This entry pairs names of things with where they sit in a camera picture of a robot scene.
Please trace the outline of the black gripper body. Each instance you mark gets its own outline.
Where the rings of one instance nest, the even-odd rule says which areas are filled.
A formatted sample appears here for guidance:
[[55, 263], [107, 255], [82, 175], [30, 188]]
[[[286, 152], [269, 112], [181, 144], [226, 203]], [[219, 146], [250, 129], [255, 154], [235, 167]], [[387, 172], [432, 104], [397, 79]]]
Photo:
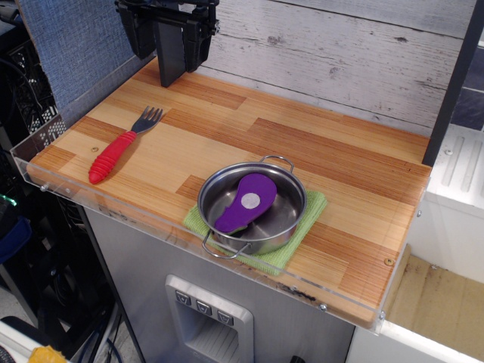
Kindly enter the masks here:
[[184, 28], [194, 23], [203, 37], [219, 32], [216, 7], [219, 1], [115, 1], [126, 33], [140, 36], [150, 32], [151, 22]]

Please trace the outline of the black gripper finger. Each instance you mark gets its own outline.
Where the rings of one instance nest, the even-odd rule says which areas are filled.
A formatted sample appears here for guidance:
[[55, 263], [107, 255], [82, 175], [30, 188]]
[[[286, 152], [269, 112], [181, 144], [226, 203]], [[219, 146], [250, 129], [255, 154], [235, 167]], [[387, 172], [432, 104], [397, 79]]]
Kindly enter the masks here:
[[183, 29], [185, 70], [194, 72], [209, 55], [212, 34], [199, 23], [189, 23]]
[[135, 8], [120, 8], [119, 15], [133, 53], [140, 59], [151, 55], [156, 47], [152, 21]]

